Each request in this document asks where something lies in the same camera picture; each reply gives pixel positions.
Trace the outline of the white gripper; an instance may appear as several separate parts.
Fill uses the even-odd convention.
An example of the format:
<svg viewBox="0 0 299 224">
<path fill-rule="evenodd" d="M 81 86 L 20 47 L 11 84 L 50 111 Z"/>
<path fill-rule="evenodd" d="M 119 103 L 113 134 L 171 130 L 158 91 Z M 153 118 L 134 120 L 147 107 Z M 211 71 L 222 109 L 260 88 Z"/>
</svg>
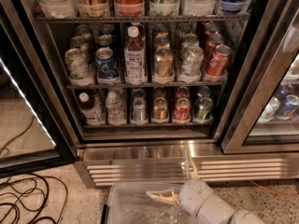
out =
<svg viewBox="0 0 299 224">
<path fill-rule="evenodd" d="M 191 178 L 198 178 L 198 170 L 192 159 L 188 155 L 189 171 Z M 196 217 L 202 224 L 228 224 L 235 210 L 220 198 L 213 189 L 202 179 L 190 179 L 185 182 L 177 195 L 173 189 L 148 190 L 146 194 L 156 202 L 169 205 L 179 205 Z"/>
</svg>

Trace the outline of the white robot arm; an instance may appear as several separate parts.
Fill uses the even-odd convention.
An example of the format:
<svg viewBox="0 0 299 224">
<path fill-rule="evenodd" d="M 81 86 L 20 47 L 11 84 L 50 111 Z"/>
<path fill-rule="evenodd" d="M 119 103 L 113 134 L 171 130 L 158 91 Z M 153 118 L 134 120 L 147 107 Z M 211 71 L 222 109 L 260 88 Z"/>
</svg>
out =
<svg viewBox="0 0 299 224">
<path fill-rule="evenodd" d="M 181 186 L 179 193 L 173 189 L 148 190 L 146 194 L 156 202 L 178 205 L 201 224 L 265 224 L 249 210 L 235 210 L 220 198 L 200 177 L 191 155 L 188 164 L 192 170 L 189 179 Z"/>
</svg>

